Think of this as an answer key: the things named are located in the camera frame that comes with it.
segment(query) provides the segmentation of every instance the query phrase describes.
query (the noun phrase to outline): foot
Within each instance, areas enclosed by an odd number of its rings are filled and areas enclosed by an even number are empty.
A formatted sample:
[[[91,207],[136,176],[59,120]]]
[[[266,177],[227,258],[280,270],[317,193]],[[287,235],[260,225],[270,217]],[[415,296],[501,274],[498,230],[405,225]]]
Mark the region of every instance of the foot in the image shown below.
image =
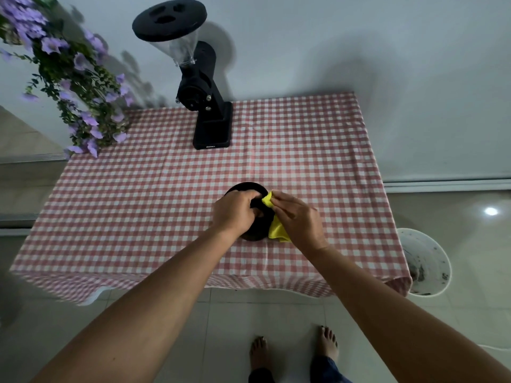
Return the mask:
[[[267,368],[271,371],[268,343],[264,337],[258,337],[252,342],[252,347],[250,347],[250,365],[252,371],[259,368]]]
[[[339,357],[337,340],[332,330],[328,327],[322,326],[319,328],[316,355],[328,356],[330,359],[334,360],[334,362],[337,362],[337,358]]]

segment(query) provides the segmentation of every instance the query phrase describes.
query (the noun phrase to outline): person's left arm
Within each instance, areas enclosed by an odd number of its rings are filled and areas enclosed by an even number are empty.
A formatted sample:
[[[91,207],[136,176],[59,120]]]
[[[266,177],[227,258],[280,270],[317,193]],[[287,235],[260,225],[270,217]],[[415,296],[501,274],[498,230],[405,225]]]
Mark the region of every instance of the person's left arm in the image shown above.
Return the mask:
[[[80,332],[33,382],[151,382],[220,258],[254,221],[256,191],[215,203],[213,225]]]

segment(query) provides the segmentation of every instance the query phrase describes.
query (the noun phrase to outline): tablecloth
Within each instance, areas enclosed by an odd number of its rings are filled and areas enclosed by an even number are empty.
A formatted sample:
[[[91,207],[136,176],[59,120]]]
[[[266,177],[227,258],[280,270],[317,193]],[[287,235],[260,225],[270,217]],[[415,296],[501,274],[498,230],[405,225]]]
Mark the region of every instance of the tablecloth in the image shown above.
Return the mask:
[[[329,242],[406,294],[411,278],[353,93],[234,102],[229,148],[192,147],[196,113],[136,110],[128,139],[74,155],[11,271],[87,304],[130,289],[195,239],[231,186],[254,181],[316,207]],[[238,239],[207,286],[329,296],[291,244]]]

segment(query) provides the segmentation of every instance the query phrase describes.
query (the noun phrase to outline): person's left hand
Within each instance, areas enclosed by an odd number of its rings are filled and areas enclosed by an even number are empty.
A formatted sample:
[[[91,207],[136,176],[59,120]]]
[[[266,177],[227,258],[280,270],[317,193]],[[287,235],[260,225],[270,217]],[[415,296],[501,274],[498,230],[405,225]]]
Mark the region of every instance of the person's left hand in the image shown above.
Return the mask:
[[[256,208],[250,201],[262,195],[255,191],[232,191],[216,201],[213,206],[213,227],[226,230],[238,238],[245,233],[256,218]]]

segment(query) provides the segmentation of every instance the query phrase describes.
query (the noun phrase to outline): forearm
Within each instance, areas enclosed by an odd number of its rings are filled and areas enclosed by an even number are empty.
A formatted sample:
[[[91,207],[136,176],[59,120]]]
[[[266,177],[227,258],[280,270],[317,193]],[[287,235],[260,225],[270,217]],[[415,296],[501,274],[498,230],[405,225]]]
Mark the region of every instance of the forearm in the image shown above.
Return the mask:
[[[511,381],[511,372],[472,341],[336,250],[304,255],[399,382]]]
[[[90,323],[35,382],[150,382],[236,237],[210,229]]]

